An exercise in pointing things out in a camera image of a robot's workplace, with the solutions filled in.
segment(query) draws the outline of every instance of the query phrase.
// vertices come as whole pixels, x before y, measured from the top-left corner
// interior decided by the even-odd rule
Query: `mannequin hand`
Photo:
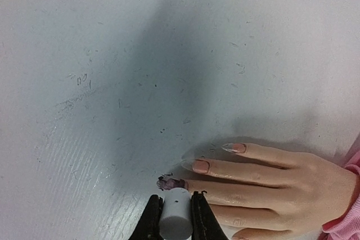
[[[342,217],[357,198],[358,176],[313,154],[252,143],[226,144],[224,149],[269,165],[191,162],[194,172],[214,179],[186,180],[187,188],[207,192],[221,224],[245,228],[233,239],[289,239]]]

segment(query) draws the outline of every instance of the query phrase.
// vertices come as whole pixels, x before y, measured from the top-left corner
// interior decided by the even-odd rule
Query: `white surface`
[[[166,191],[160,235],[166,240],[186,240],[192,234],[191,194],[183,188]]]
[[[360,0],[0,0],[1,239],[127,239],[204,143],[340,162],[359,21]]]

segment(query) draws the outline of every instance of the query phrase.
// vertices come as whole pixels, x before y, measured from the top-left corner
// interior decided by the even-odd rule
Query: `long fingernail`
[[[183,160],[181,166],[198,174],[207,174],[210,169],[210,164],[205,160]]]
[[[162,191],[169,191],[173,188],[188,189],[188,184],[184,179],[174,178],[170,175],[162,175],[158,178],[156,185]]]
[[[227,143],[222,148],[231,153],[243,154],[246,152],[246,145],[243,143]]]
[[[241,236],[233,236],[231,237],[232,240],[249,240],[247,238],[241,237]]]

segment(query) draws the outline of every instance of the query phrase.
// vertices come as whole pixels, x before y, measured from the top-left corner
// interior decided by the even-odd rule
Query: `white cylinder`
[[[159,228],[166,240],[186,240],[192,234],[191,194],[183,188],[166,192]]]

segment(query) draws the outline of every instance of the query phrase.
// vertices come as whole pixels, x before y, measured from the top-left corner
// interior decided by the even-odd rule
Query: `finger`
[[[238,228],[283,230],[280,216],[270,209],[210,205],[218,222]]]
[[[252,163],[199,159],[195,160],[189,167],[199,174],[265,187],[284,187],[292,182],[289,172],[286,170]]]
[[[263,230],[263,229],[249,229],[246,228],[235,233],[232,236],[233,240],[286,240],[292,237],[292,231],[282,230]]]
[[[287,199],[287,189],[267,188],[257,185],[228,184],[200,180],[186,180],[191,192],[205,191],[207,201],[216,205],[267,208],[277,210]]]
[[[297,153],[280,150],[274,147],[260,146],[254,143],[227,143],[222,148],[242,157],[264,161],[268,164],[292,168],[299,163]]]

